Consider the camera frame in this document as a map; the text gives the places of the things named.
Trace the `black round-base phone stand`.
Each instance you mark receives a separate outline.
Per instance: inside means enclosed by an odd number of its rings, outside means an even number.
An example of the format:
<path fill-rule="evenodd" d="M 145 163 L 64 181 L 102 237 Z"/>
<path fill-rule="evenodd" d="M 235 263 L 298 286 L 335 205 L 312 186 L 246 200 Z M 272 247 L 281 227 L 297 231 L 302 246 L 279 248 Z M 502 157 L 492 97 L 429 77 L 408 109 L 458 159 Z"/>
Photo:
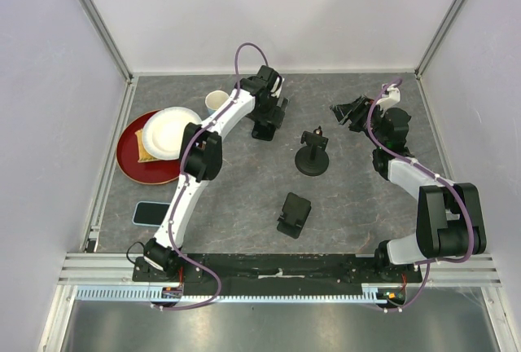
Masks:
<path fill-rule="evenodd" d="M 326 172 L 329 167 L 329 156 L 326 146 L 329 139 L 323 136 L 321 126 L 312 132 L 304 131 L 300 143 L 302 148 L 295 156 L 296 168 L 304 175 L 316 177 Z"/>

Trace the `black smartphone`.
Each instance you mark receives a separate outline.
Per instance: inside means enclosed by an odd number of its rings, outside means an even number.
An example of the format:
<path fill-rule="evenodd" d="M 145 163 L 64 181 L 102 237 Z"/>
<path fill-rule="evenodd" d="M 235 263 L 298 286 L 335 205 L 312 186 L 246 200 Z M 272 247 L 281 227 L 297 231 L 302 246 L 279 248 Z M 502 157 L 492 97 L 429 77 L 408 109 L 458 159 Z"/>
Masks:
<path fill-rule="evenodd" d="M 277 105 L 274 109 L 274 117 L 272 120 L 272 124 L 276 127 L 276 129 L 280 129 L 286 114 L 287 105 L 289 104 L 288 98 L 282 98 L 281 104 Z"/>

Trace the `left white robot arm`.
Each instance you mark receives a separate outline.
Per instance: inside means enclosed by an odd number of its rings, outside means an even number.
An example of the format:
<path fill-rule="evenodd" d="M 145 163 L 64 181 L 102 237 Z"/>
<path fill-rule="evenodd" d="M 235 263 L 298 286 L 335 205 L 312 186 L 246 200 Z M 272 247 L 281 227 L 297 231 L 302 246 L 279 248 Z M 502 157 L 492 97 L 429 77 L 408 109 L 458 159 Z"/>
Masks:
<path fill-rule="evenodd" d="M 170 281 L 191 261 L 180 249 L 199 198 L 221 171 L 223 140 L 248 117 L 253 121 L 252 137 L 271 141 L 282 125 L 288 103 L 280 98 L 282 84 L 282 75 L 262 65 L 256 75 L 238 80 L 232 95 L 208 119 L 186 126 L 177 189 L 163 222 L 134 263 L 134 281 L 148 273 Z"/>

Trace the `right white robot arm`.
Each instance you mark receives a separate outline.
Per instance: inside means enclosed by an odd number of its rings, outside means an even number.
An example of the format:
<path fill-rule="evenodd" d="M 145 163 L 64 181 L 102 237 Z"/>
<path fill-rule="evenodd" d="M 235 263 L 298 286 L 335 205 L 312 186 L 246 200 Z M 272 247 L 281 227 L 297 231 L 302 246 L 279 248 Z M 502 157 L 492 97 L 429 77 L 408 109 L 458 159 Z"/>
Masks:
<path fill-rule="evenodd" d="M 436 260 L 464 262 L 487 246 L 478 188 L 450 181 L 418 163 L 406 141 L 411 117 L 397 102 L 391 95 L 379 101 L 362 95 L 330 107 L 339 124 L 373 142 L 375 171 L 417 202 L 414 233 L 382 241 L 374 251 L 374 275 L 385 282 L 394 280 L 402 267 Z"/>

